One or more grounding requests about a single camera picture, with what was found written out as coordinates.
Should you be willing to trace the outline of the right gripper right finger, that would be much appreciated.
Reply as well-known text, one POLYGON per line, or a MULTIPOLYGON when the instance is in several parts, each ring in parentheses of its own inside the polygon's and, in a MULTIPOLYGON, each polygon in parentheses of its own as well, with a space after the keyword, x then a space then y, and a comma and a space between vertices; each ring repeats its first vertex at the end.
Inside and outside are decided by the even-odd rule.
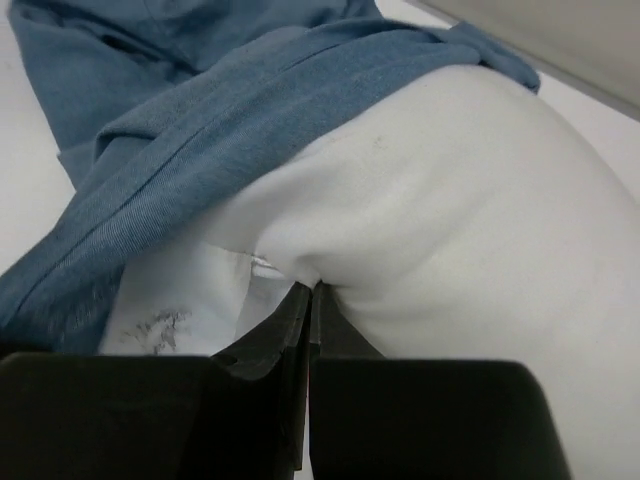
POLYGON ((317 479, 567 479, 535 377, 493 360, 384 357, 331 289, 311 307, 309 453, 317 479))

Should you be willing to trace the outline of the white pillow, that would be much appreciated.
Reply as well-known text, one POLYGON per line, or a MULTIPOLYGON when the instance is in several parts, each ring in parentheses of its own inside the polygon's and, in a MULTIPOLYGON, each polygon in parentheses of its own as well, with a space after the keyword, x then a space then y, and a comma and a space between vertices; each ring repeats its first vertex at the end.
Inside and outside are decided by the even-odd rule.
POLYGON ((515 360, 573 475, 639 475, 639 207, 543 101, 448 67, 133 260, 104 354, 213 354, 294 283, 394 357, 515 360))

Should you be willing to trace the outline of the blue pillowcase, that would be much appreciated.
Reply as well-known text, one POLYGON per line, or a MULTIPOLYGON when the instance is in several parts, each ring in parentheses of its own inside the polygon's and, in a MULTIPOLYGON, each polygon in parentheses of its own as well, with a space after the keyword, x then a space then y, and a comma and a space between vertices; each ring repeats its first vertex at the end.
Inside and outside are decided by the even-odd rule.
POLYGON ((98 347, 125 263, 419 76, 540 87, 477 28, 372 1, 14 1, 8 20, 75 194, 1 278, 1 337, 98 347))

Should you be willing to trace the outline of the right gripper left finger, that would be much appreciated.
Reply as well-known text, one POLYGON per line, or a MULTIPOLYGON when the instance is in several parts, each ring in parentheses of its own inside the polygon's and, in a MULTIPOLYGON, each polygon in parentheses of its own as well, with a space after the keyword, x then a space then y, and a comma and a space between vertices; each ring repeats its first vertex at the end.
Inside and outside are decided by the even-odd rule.
POLYGON ((290 479, 301 468, 310 292, 210 356, 1 347, 5 479, 290 479))

